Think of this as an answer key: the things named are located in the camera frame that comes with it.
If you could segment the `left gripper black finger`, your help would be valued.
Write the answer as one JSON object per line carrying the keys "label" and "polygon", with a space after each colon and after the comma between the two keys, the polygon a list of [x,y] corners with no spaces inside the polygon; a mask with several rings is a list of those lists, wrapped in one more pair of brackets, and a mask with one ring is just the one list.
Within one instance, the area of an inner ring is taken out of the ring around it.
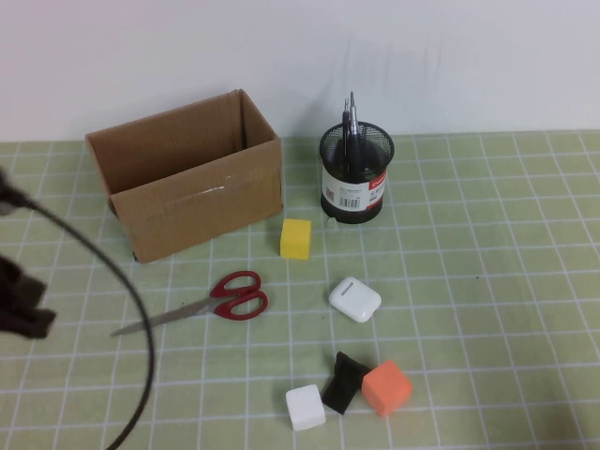
{"label": "left gripper black finger", "polygon": [[39,308],[47,285],[15,262],[1,257],[1,324],[44,323],[48,311]]}
{"label": "left gripper black finger", "polygon": [[24,338],[46,338],[52,328],[56,313],[45,308],[16,308],[1,310],[1,331]]}

